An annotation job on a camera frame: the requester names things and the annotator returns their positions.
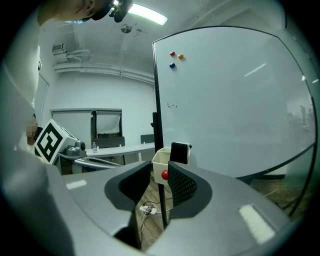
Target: wooden floor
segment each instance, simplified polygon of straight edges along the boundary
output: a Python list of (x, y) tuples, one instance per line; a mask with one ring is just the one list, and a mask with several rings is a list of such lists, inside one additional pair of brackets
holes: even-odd
[[(301, 192), (301, 188), (285, 188), (283, 186), (283, 180), (253, 180), (250, 185), (252, 188), (257, 190), (259, 193), (264, 195), (266, 198), (274, 202), (280, 208), (288, 206), (288, 204), (294, 201)], [(169, 186), (165, 187), (165, 198), (166, 200), (166, 209), (171, 209), (173, 207), (172, 193)], [(312, 198), (312, 191), (307, 191), (306, 195), (303, 197), (303, 200), (299, 204), (299, 207), (296, 209), (291, 219), (296, 219), (300, 216), (303, 216), (308, 204)], [(140, 206), (145, 204), (147, 206), (153, 205), (160, 212), (160, 199), (158, 184), (155, 183), (153, 172), (151, 172), (150, 184), (147, 187), (145, 193), (143, 194), (140, 202), (137, 204), (135, 212), (137, 218), (137, 226), (140, 230), (142, 226), (141, 211), (139, 210)], [(291, 211), (292, 207), (287, 207), (283, 210), (287, 215)], [(167, 212), (167, 219), (169, 220), (170, 211)], [(144, 228), (142, 233), (140, 233), (140, 240), (142, 237), (141, 250), (146, 251), (163, 233), (164, 227), (162, 223), (162, 217), (160, 213), (155, 215), (150, 215), (144, 223)]]

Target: whiteboard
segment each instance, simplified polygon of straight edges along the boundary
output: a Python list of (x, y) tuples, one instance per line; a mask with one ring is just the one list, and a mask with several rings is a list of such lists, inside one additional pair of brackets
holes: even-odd
[(315, 142), (305, 78), (277, 37), (206, 27), (160, 39), (153, 51), (163, 145), (190, 143), (191, 165), (243, 177)]

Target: red magnet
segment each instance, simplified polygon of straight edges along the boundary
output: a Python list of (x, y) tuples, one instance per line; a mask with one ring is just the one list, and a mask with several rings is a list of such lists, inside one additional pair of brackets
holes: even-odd
[(164, 170), (162, 173), (161, 173), (161, 177), (162, 179), (164, 180), (168, 180), (168, 170)]

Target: white wall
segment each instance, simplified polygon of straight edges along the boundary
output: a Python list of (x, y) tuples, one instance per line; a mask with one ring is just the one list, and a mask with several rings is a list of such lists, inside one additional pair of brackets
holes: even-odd
[[(49, 84), (47, 96), (53, 93), (54, 87), (58, 81), (59, 74), (53, 69), (56, 64), (52, 54), (52, 46), (54, 44), (56, 33), (58, 32), (55, 21), (48, 21), (41, 27), (40, 32), (40, 60), (42, 68), (39, 74)], [(44, 100), (41, 121), (38, 123), (40, 127), (44, 127), (51, 118), (49, 106), (52, 104), (53, 98), (46, 97)]]
[(156, 111), (154, 86), (98, 73), (62, 73), (46, 97), (46, 111), (56, 109), (122, 109), (126, 145), (140, 144), (140, 135), (153, 134)]

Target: white container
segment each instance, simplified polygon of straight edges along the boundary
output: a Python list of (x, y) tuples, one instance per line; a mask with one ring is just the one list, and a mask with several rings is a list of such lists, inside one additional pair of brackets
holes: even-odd
[(158, 184), (168, 185), (168, 181), (161, 177), (161, 174), (164, 170), (168, 169), (168, 162), (170, 161), (170, 154), (171, 148), (164, 147), (159, 149), (153, 159), (153, 174), (154, 174), (154, 181)]

